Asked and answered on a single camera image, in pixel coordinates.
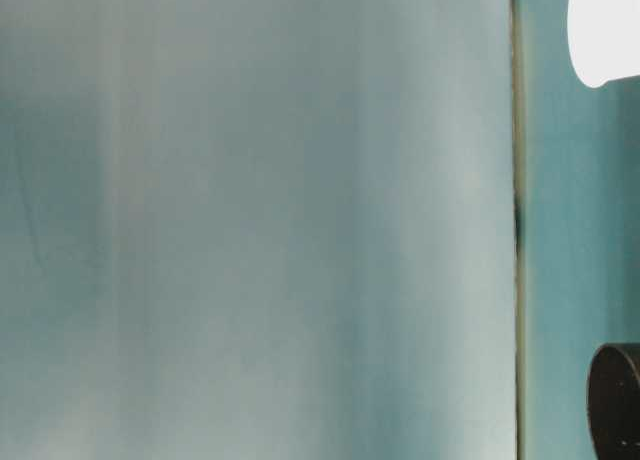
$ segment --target white lamp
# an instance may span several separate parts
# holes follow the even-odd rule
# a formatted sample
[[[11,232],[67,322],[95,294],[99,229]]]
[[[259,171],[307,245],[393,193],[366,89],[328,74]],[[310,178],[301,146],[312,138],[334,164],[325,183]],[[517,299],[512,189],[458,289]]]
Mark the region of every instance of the white lamp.
[[[569,0],[567,31],[585,85],[640,75],[640,0]]]

